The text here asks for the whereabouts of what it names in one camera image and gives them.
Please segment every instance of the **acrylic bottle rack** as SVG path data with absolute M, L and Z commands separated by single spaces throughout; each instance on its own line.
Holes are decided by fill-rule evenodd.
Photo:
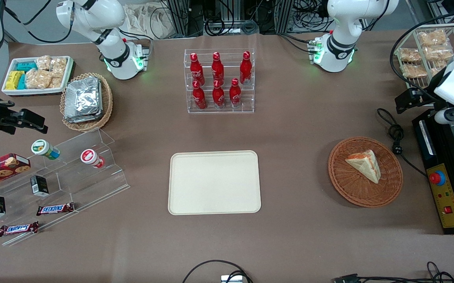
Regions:
M 49 160 L 40 155 L 29 158 L 31 170 L 23 172 L 0 185 L 0 196 L 5 198 L 6 213 L 0 217 L 2 225 L 31 224 L 38 221 L 38 233 L 18 233 L 0 238 L 2 245 L 13 245 L 62 222 L 83 210 L 129 188 L 124 172 L 115 163 L 111 149 L 114 140 L 101 129 L 85 132 L 56 145 L 59 158 Z M 105 159 L 102 168 L 96 169 L 82 163 L 80 154 L 85 149 L 95 150 Z M 49 195 L 32 194 L 29 179 L 39 175 L 47 179 Z M 52 206 L 74 202 L 70 213 L 37 216 L 38 206 Z
M 250 60 L 252 62 L 252 79 L 248 85 L 241 85 L 241 107 L 233 108 L 229 99 L 229 89 L 233 78 L 239 79 L 240 66 L 243 61 L 243 53 L 249 51 L 251 53 Z M 219 52 L 220 59 L 225 70 L 225 83 L 222 86 L 225 92 L 225 108 L 216 109 L 213 103 L 213 74 L 211 64 L 213 63 L 213 53 Z M 200 64 L 202 65 L 205 84 L 202 86 L 206 96 L 208 107 L 199 109 L 195 102 L 192 91 L 193 78 L 190 72 L 190 54 L 196 53 Z M 184 74 L 185 74 L 185 91 L 187 93 L 187 110 L 191 114 L 219 114 L 219 113 L 253 113 L 255 111 L 255 49 L 254 48 L 232 48 L 232 49 L 211 49 L 211 50 L 185 50 L 184 54 Z

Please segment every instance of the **coca-cola bottle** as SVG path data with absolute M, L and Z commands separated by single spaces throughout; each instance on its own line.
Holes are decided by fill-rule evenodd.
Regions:
M 213 80 L 216 80 L 220 83 L 220 86 L 223 86 L 223 63 L 220 61 L 220 53 L 213 53 L 213 64 L 211 64 L 211 70 L 213 70 Z
M 217 79 L 213 82 L 213 101 L 215 102 L 215 108 L 217 110 L 223 109 L 225 107 L 225 100 L 223 98 L 223 90 L 220 81 Z
M 202 65 L 200 64 L 199 60 L 197 59 L 197 54 L 191 53 L 190 54 L 190 72 L 192 73 L 192 77 L 194 81 L 198 81 L 200 86 L 204 86 L 204 72 L 202 70 Z
M 241 75 L 239 80 L 242 85 L 248 85 L 252 82 L 252 61 L 250 60 L 250 52 L 245 51 L 243 53 L 243 62 L 241 62 Z
M 229 96 L 232 107 L 239 108 L 241 106 L 241 87 L 239 86 L 239 80 L 236 78 L 232 79 Z
M 197 108 L 199 110 L 206 109 L 208 107 L 208 103 L 206 102 L 206 97 L 204 96 L 204 91 L 202 88 L 200 88 L 200 84 L 198 81 L 194 81 L 192 83 L 192 86 L 194 87 L 194 91 L 192 92 L 192 95 L 194 96 L 194 101 L 197 105 Z

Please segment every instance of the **brown table surface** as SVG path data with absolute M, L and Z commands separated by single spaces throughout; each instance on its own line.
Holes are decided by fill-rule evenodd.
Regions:
M 404 162 L 399 197 L 360 208 L 335 191 L 327 173 L 333 146 L 351 136 L 392 142 L 375 109 L 395 113 L 405 84 L 388 63 L 401 34 L 365 32 L 354 61 L 338 74 L 277 36 L 199 37 L 155 41 L 148 71 L 115 79 L 94 44 L 10 44 L 10 57 L 70 55 L 75 74 L 108 80 L 114 109 L 103 128 L 115 139 L 116 162 L 131 188 L 12 247 L 0 246 L 1 282 L 181 282 L 209 259 L 241 265 L 255 282 L 328 282 L 362 276 L 425 277 L 426 262 L 454 275 L 454 236 L 443 236 L 428 181 Z M 303 38 L 314 38 L 304 35 Z M 186 48 L 257 47 L 254 114 L 189 115 L 184 98 Z M 59 97 L 12 98 L 46 118 L 46 136 L 18 129 L 0 134 L 0 156 L 31 155 L 38 138 L 61 143 Z M 422 168 L 410 126 L 424 109 L 396 115 L 407 158 Z M 253 214 L 174 216 L 167 211 L 169 160 L 178 152 L 254 150 L 259 156 L 261 210 Z M 197 269 L 190 282 L 218 282 L 233 269 Z

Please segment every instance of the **round wicker basket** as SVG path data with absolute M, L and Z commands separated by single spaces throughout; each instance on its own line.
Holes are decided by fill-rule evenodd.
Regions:
M 378 184 L 367 179 L 346 162 L 347 156 L 373 150 L 381 178 Z M 382 143 L 364 136 L 348 138 L 331 151 L 328 172 L 335 189 L 348 201 L 366 208 L 390 204 L 400 193 L 403 173 L 396 156 Z
M 101 128 L 108 122 L 108 120 L 110 119 L 110 116 L 112 115 L 112 109 L 113 109 L 112 90 L 110 89 L 108 82 L 106 81 L 106 79 L 104 79 L 104 77 L 102 75 L 88 72 L 86 74 L 82 74 L 77 77 L 74 77 L 72 79 L 72 81 L 78 81 L 79 79 L 85 79 L 86 77 L 89 77 L 89 76 L 97 77 L 101 81 L 101 95 L 103 97 L 103 111 L 105 114 L 99 120 L 87 121 L 87 122 L 81 122 L 81 123 L 69 123 L 67 120 L 65 120 L 63 118 L 63 123 L 72 130 L 90 131 L 96 127 Z M 63 93 L 61 94 L 61 104 L 59 105 L 59 109 L 61 111 L 61 114 L 63 114 L 63 116 L 64 116 L 65 95 L 66 95 L 66 88 L 63 89 Z

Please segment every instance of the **red emergency stop button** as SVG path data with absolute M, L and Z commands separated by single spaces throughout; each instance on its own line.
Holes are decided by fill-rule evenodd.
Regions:
M 435 171 L 428 177 L 432 184 L 435 184 L 437 186 L 442 186 L 443 184 L 445 184 L 445 174 L 442 171 Z

